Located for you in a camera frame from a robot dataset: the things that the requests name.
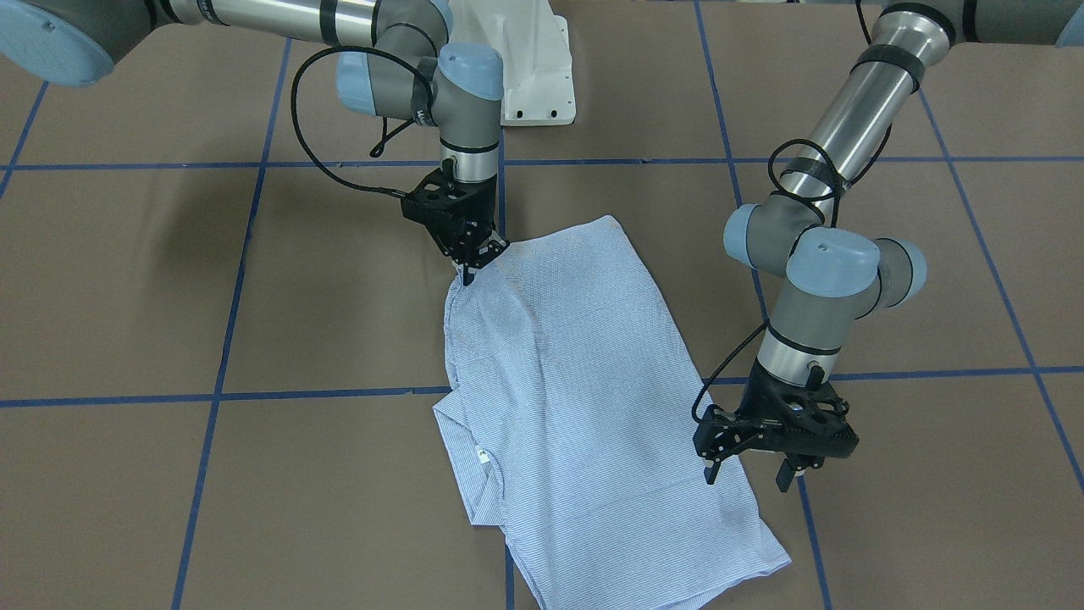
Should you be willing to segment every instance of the robotic arm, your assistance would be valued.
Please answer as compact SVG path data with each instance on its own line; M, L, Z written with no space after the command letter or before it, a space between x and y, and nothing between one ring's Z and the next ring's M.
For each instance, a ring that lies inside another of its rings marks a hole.
M726 251L786 283L740 405L733 414L710 405L697 417L694 445L708 483L722 460L763 450L786 455L776 477L786 492L796 475L828 457L846 458L857 445L849 406L828 378L853 322L914 296L926 281L926 260L907 241L836 228L837 207L926 69L964 41L1084 44L1084 7L1080 0L888 3L872 44L809 140L791 140L773 154L774 160L800 146L782 177L772 176L776 190L726 223Z
M490 47L449 43L444 0L0 0L0 51L46 80L85 87L154 29L203 22L331 46L322 53L339 54L348 108L440 130L440 168L414 191L361 190L399 196L403 216L463 267L464 284L507 247L493 221L503 63Z

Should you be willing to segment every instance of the folded fabric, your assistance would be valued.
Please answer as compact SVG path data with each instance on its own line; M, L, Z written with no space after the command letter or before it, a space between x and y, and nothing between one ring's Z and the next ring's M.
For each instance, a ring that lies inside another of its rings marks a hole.
M467 516L543 610L700 608L789 563L737 459L704 482L699 376L612 217L456 278L444 340L434 411Z

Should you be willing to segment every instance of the light blue fabric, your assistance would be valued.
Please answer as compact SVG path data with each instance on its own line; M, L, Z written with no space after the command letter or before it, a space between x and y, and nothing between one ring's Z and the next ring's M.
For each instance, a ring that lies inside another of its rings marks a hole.
M456 278L444 334L434 411L467 515L502 528L543 610L699 608L789 563L737 459L705 484L699 376L617 220Z

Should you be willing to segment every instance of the white plastic bracket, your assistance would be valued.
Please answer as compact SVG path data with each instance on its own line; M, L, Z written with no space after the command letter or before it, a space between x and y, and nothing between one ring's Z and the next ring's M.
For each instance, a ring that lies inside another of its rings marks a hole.
M451 0L453 42L483 42L504 60L501 125L568 125L576 118L568 22L549 0Z

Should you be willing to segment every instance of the light blue cap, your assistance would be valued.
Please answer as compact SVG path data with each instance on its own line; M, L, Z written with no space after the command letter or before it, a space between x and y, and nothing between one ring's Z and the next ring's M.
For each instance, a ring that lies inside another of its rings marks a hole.
M749 267L752 267L752 262L749 261L749 218L758 207L760 207L758 204L747 203L735 209L726 220L726 228L723 229L723 248L726 249L726 254Z
M113 72L113 57L79 28L17 0L0 0L0 53L65 87L88 87Z
M907 289L907 294L902 300L892 304L892 308L899 308L907 301L908 298L922 289L926 285L926 256L922 255L922 250L918 249L918 246L907 239L892 238L895 243L903 247L903 250L907 252L907 258L911 258L911 288Z
M373 80L369 75L369 54L339 53L338 65L335 68L335 89L339 101L348 109L376 116Z
M808 294L840 298L869 287L877 278L880 249L843 229L814 226L798 239L787 260L787 278Z
M1055 47L1084 47L1084 4L1070 17Z
M444 26L448 27L448 37L452 37L452 28L455 27L455 18L452 17L452 8L444 0L429 0L434 7L440 11L440 16L444 17Z
M448 80L472 95L493 102L504 98L504 61L488 44L444 44L437 67Z

